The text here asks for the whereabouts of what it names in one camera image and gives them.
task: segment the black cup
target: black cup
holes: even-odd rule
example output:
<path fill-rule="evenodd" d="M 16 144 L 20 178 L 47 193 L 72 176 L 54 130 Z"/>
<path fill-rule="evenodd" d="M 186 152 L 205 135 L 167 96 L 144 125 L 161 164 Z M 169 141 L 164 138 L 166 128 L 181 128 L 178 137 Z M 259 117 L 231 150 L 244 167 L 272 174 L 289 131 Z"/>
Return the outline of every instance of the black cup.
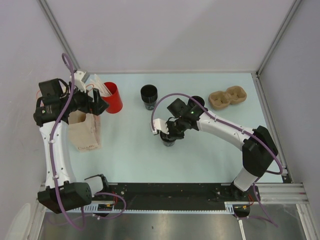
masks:
<path fill-rule="evenodd" d="M 140 93 L 145 108 L 148 110 L 153 110 L 158 98 L 157 88 L 151 84 L 144 85 L 141 88 Z"/>
<path fill-rule="evenodd" d="M 168 140 L 165 138 L 165 134 L 161 131 L 160 132 L 160 138 L 162 140 L 162 143 L 166 146 L 166 147 L 171 147 L 175 144 L 176 140 Z"/>

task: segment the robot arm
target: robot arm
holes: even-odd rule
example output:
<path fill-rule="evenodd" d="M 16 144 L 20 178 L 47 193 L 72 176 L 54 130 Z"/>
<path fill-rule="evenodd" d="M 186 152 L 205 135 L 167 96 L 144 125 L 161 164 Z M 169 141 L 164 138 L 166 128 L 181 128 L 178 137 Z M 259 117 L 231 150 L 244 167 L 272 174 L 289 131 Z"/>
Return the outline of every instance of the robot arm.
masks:
<path fill-rule="evenodd" d="M 90 177 L 85 179 L 84 182 L 77 182 L 71 167 L 67 144 L 69 114 L 79 110 L 84 113 L 100 115 L 109 106 L 109 104 L 101 98 L 99 91 L 95 88 L 93 89 L 93 98 L 88 96 L 86 86 L 82 82 L 82 78 L 86 76 L 84 72 L 77 71 L 75 76 L 75 90 L 71 102 L 61 121 L 58 123 L 53 136 L 53 156 L 56 177 L 61 201 L 66 211 L 90 204 L 92 195 L 101 191 L 104 187 L 107 187 L 107 181 L 103 175 Z M 42 97 L 37 101 L 33 118 L 39 126 L 44 143 L 46 181 L 45 190 L 38 192 L 38 200 L 41 204 L 58 214 L 61 210 L 55 192 L 49 141 L 52 128 L 69 97 L 70 86 L 61 79 L 52 79 L 40 82 L 39 88 Z"/>
<path fill-rule="evenodd" d="M 193 98 L 200 102 L 202 106 L 205 105 L 201 97 L 193 96 Z M 242 151 L 243 168 L 232 183 L 241 192 L 247 191 L 258 178 L 262 177 L 274 160 L 263 146 L 249 135 L 244 134 L 244 131 L 258 137 L 275 155 L 278 154 L 268 130 L 263 126 L 259 126 L 257 129 L 243 127 L 215 115 L 212 111 L 208 111 L 215 117 L 214 120 L 192 100 L 189 100 L 186 105 L 177 98 L 167 109 L 176 119 L 174 121 L 155 119 L 153 121 L 155 130 L 152 131 L 153 134 L 160 133 L 160 137 L 166 146 L 172 146 L 176 140 L 183 139 L 184 132 L 187 129 L 195 129 L 216 135 Z M 242 132 L 222 122 L 236 126 L 242 129 Z"/>

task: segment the white wall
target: white wall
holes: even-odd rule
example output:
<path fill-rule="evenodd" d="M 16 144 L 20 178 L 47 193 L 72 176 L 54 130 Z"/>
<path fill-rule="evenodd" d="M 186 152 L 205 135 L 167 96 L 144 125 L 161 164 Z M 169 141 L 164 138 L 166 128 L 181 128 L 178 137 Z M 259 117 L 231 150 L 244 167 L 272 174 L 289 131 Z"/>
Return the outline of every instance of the white wall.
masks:
<path fill-rule="evenodd" d="M 258 69 L 294 0 L 47 0 L 91 72 Z"/>
<path fill-rule="evenodd" d="M 68 78 L 62 48 L 36 0 L 1 0 L 0 239 L 45 179 L 42 138 L 33 113 L 38 82 Z"/>
<path fill-rule="evenodd" d="M 289 170 L 320 220 L 320 1 L 306 0 L 261 75 Z"/>

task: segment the red cup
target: red cup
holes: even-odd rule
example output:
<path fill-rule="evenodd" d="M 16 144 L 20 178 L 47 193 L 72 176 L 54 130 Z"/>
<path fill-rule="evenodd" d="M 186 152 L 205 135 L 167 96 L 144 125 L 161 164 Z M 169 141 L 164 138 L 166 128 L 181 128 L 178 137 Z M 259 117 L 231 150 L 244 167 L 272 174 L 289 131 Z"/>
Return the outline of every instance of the red cup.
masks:
<path fill-rule="evenodd" d="M 104 85 L 109 89 L 109 91 L 112 94 L 111 96 L 102 96 L 102 99 L 110 105 L 106 109 L 106 111 L 110 114 L 116 114 L 120 112 L 120 110 L 124 106 L 120 98 L 118 87 L 116 84 L 110 81 L 105 82 Z"/>

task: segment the brown paper bag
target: brown paper bag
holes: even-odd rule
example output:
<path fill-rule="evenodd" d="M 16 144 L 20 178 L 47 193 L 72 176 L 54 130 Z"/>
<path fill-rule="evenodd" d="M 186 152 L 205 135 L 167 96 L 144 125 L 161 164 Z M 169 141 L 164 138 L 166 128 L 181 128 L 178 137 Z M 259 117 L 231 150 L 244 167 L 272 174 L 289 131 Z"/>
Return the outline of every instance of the brown paper bag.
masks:
<path fill-rule="evenodd" d="M 75 111 L 70 113 L 68 121 L 69 140 L 79 152 L 84 153 L 101 148 L 99 116 Z"/>

